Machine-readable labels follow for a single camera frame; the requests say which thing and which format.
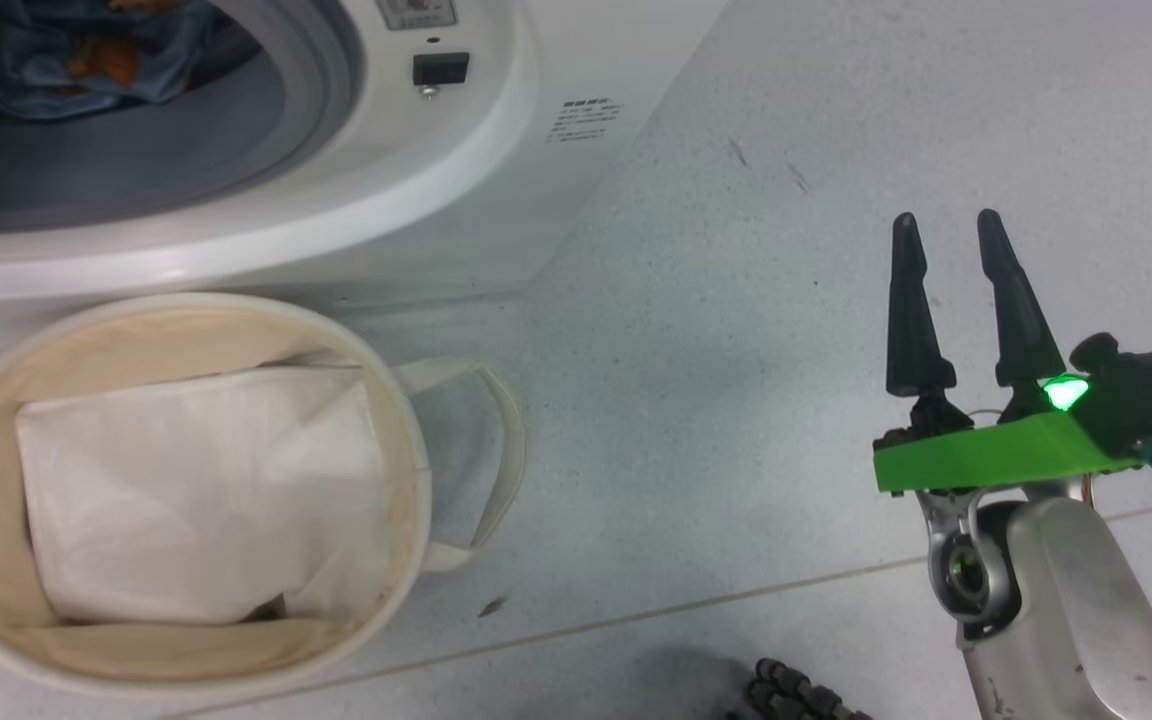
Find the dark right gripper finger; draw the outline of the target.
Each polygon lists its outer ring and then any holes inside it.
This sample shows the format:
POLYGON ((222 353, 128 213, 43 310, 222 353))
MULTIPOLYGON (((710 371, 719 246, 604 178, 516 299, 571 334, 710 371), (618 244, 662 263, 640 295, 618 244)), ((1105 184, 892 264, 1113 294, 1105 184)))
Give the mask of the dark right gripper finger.
POLYGON ((957 384, 956 370, 935 336, 925 273, 920 232, 914 213, 905 211, 892 225, 886 364, 886 391, 892 396, 923 396, 957 384))
POLYGON ((998 386, 1046 381, 1064 374, 1059 346, 996 210, 980 211, 977 233, 982 268, 995 304, 998 386))

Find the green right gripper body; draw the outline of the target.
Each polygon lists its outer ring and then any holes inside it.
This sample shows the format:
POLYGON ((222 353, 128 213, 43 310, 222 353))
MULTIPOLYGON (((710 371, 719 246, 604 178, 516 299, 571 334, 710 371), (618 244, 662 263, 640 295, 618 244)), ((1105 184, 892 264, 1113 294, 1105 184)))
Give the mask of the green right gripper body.
POLYGON ((1087 391, 1043 386, 1036 396, 1039 414, 991 427, 977 427, 941 391, 923 395, 908 427, 876 439, 877 487, 888 495, 965 492, 1140 467, 1138 457, 1107 455, 1079 427, 1073 406, 1087 391))

